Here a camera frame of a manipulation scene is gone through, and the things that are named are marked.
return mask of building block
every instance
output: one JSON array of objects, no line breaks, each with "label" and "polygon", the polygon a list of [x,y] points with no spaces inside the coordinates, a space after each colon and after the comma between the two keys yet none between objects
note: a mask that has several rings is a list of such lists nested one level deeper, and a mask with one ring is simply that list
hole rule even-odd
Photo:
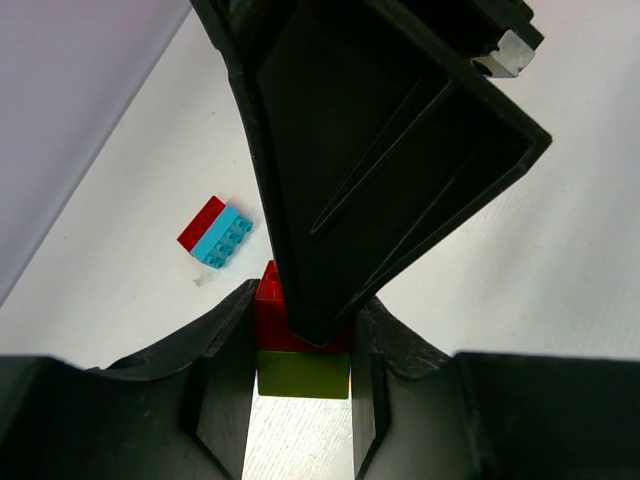
[{"label": "building block", "polygon": [[349,325],[324,347],[316,347],[296,337],[289,330],[287,312],[276,265],[271,260],[262,276],[254,301],[258,350],[348,354],[353,343],[353,326]]},{"label": "building block", "polygon": [[178,242],[198,261],[222,268],[253,223],[231,205],[212,197],[178,237]]},{"label": "building block", "polygon": [[346,354],[258,351],[258,394],[346,399],[349,369]]}]

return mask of white surface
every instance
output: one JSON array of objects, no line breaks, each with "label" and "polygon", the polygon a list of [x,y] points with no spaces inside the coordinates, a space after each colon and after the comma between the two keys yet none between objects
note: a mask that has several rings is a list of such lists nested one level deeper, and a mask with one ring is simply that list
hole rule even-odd
[{"label": "white surface", "polygon": [[0,1],[0,305],[188,9]]},{"label": "white surface", "polygon": [[[530,4],[547,39],[500,86],[553,146],[380,295],[447,352],[639,358],[640,3]],[[212,193],[258,223],[220,272],[175,242]],[[105,366],[165,336],[262,273],[260,209],[224,66],[191,15],[0,310],[0,350]],[[259,398],[246,478],[350,478],[349,431],[348,403]]]}]

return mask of silver metal piece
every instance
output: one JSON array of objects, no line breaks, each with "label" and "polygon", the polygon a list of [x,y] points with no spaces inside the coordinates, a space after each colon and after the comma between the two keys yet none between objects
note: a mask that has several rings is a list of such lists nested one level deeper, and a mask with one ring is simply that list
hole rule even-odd
[{"label": "silver metal piece", "polygon": [[494,78],[515,78],[529,65],[535,53],[513,30],[507,30],[498,41],[497,50],[472,60],[489,69]]}]

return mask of white table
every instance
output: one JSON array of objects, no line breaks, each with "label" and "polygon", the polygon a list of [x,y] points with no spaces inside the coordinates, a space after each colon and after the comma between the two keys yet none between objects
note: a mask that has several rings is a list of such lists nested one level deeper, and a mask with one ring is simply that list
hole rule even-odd
[{"label": "white table", "polygon": [[[499,85],[553,146],[380,296],[450,353],[639,358],[640,3],[529,3],[547,39]],[[221,271],[175,241],[212,194],[256,221]],[[0,350],[107,366],[259,277],[270,257],[226,71],[191,14],[0,309]],[[349,478],[349,403],[256,398],[245,472]]]}]

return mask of yellow-green block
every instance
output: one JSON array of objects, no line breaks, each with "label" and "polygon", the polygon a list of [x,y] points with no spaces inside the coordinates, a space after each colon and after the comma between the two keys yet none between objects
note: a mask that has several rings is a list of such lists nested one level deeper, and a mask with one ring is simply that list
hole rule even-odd
[{"label": "yellow-green block", "polygon": [[258,351],[258,393],[269,397],[349,396],[349,355]]}]

